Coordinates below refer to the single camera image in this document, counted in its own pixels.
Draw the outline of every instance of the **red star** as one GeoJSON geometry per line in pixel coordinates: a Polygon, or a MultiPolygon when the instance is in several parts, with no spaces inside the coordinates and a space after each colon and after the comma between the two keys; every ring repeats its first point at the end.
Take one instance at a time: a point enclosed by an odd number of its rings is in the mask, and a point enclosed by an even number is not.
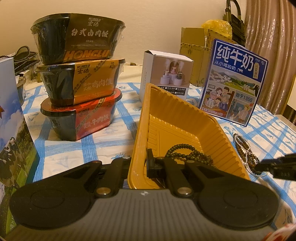
{"type": "Polygon", "coordinates": [[[3,108],[0,106],[0,118],[2,119],[2,112],[4,112],[3,108]]]}

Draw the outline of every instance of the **box with cow picture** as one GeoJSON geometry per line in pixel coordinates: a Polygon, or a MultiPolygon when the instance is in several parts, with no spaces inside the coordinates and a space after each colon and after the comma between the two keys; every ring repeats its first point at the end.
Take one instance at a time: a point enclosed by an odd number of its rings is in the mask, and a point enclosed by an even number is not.
{"type": "Polygon", "coordinates": [[[198,107],[247,126],[260,95],[268,60],[245,48],[215,39],[198,107]]]}
{"type": "Polygon", "coordinates": [[[39,156],[26,124],[15,82],[12,58],[0,60],[0,236],[16,224],[9,200],[33,181],[39,156]]]}

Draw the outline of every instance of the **stacked food container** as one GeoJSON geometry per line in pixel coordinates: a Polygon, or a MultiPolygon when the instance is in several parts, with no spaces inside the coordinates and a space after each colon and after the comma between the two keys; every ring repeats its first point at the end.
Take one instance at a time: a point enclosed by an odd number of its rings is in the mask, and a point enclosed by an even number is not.
{"type": "Polygon", "coordinates": [[[86,14],[53,14],[31,27],[41,61],[37,68],[49,98],[41,103],[62,140],[76,141],[108,126],[124,59],[111,59],[124,22],[86,14]]]}

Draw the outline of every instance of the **orange honglu logo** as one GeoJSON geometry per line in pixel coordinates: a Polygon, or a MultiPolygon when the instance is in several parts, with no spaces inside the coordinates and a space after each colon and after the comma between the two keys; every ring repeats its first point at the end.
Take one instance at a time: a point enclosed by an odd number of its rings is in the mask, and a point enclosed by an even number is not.
{"type": "Polygon", "coordinates": [[[65,60],[81,59],[81,58],[105,58],[110,50],[73,50],[65,53],[65,60]]]}

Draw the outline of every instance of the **blue and white checkered tablecloth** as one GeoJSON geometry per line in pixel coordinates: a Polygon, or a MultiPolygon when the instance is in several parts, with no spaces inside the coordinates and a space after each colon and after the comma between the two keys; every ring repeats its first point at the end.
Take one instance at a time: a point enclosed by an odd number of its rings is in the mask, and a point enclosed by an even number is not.
{"type": "MultiPolygon", "coordinates": [[[[40,155],[34,181],[92,160],[101,160],[106,164],[117,157],[132,155],[141,113],[140,83],[118,83],[117,87],[123,97],[117,102],[113,122],[105,129],[76,142],[61,141],[49,120],[40,113],[40,104],[48,97],[44,86],[40,84],[27,90],[22,107],[40,155]]],[[[200,88],[191,85],[187,102],[196,106],[199,95],[200,88]]],[[[247,127],[219,118],[217,120],[231,141],[233,133],[244,136],[260,160],[296,152],[296,133],[259,105],[256,105],[247,127]]],[[[271,175],[263,178],[251,176],[251,180],[270,187],[281,197],[274,227],[296,222],[296,182],[273,179],[271,175]]]]}

